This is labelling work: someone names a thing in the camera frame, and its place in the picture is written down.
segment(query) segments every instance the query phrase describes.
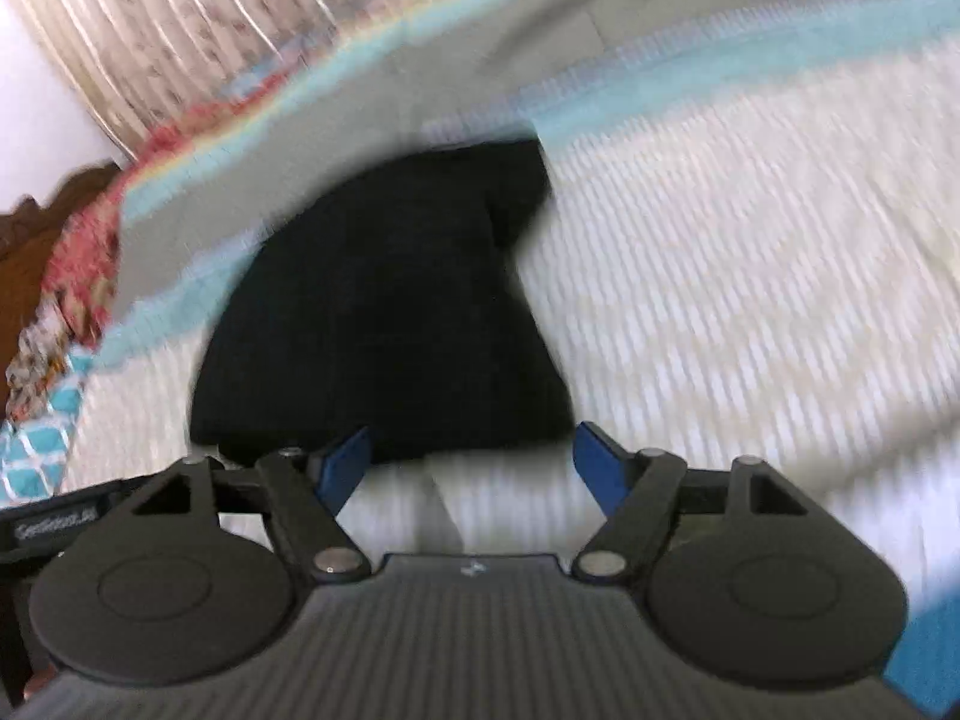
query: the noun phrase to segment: teal patterned fabric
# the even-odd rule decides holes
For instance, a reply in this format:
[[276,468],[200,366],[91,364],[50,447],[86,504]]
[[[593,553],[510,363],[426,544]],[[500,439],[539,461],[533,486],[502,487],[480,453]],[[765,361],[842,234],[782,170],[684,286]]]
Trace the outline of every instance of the teal patterned fabric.
[[64,478],[83,382],[93,353],[74,344],[67,354],[67,373],[51,391],[46,413],[17,427],[0,426],[0,509],[49,498]]

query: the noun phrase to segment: black towel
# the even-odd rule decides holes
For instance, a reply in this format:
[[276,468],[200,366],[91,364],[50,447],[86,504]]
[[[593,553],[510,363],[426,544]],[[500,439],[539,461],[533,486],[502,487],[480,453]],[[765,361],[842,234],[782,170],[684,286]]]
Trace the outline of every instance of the black towel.
[[251,464],[360,426],[376,461],[568,435],[568,391],[510,268],[548,189],[524,140],[400,157],[328,191],[229,298],[191,439]]

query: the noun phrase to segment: ribbed surface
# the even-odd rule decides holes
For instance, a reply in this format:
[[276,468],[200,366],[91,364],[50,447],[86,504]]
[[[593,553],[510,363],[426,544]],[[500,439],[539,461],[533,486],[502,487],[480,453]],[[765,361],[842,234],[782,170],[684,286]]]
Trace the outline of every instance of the ribbed surface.
[[617,590],[547,557],[392,560],[315,593],[294,630],[198,685],[121,691],[62,678],[17,720],[662,720],[920,714],[879,682],[820,694],[721,683],[673,656]]
[[[918,84],[953,77],[956,48],[927,52]],[[579,416],[698,466],[762,456],[801,485],[949,424],[955,285],[877,189],[920,180],[904,141],[960,115],[894,91],[917,64],[810,74],[557,154],[557,212],[518,269]]]

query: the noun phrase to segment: curtain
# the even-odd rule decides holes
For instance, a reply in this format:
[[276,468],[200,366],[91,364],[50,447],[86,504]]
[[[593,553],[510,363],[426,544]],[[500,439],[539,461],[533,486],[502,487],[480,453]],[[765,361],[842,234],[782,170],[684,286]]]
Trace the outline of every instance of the curtain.
[[136,153],[148,130],[295,35],[332,41],[391,0],[11,0],[104,130]]

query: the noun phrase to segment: wooden headboard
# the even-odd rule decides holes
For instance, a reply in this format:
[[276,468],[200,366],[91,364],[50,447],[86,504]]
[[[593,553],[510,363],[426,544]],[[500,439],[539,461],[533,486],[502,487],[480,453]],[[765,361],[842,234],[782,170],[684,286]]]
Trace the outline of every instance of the wooden headboard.
[[70,214],[104,191],[118,172],[120,167],[113,162],[75,172],[59,186],[46,207],[38,205],[32,197],[24,196],[11,213],[0,215],[0,260],[37,233],[59,230]]

